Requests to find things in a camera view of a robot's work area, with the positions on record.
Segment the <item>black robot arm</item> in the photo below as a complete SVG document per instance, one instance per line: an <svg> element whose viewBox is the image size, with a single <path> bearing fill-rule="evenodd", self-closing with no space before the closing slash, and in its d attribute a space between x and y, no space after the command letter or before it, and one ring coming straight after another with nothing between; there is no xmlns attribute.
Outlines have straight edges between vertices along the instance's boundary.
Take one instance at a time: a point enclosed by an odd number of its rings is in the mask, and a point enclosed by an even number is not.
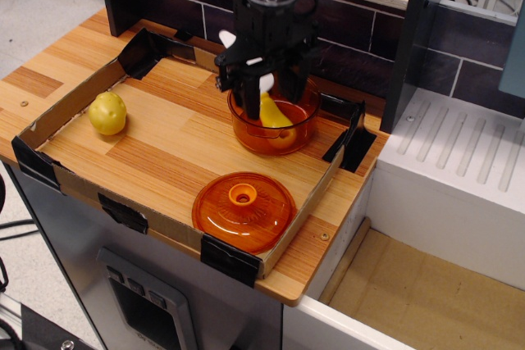
<svg viewBox="0 0 525 350"><path fill-rule="evenodd" d="M248 118L260 116L260 82L274 75L297 103L319 53L319 0L233 0L235 41L219 54L217 86L233 92Z"/></svg>

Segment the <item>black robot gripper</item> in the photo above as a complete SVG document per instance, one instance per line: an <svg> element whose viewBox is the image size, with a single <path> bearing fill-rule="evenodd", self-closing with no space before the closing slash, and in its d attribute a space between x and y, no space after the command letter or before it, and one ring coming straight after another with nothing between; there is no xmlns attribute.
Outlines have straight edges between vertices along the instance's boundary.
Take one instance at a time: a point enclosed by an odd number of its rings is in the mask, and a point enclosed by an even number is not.
<svg viewBox="0 0 525 350"><path fill-rule="evenodd" d="M218 55L217 87L233 89L250 120L260 117L259 77L276 73L278 89L290 102L304 95L317 54L318 23L313 11L298 13L297 0L233 0L235 41Z"/></svg>

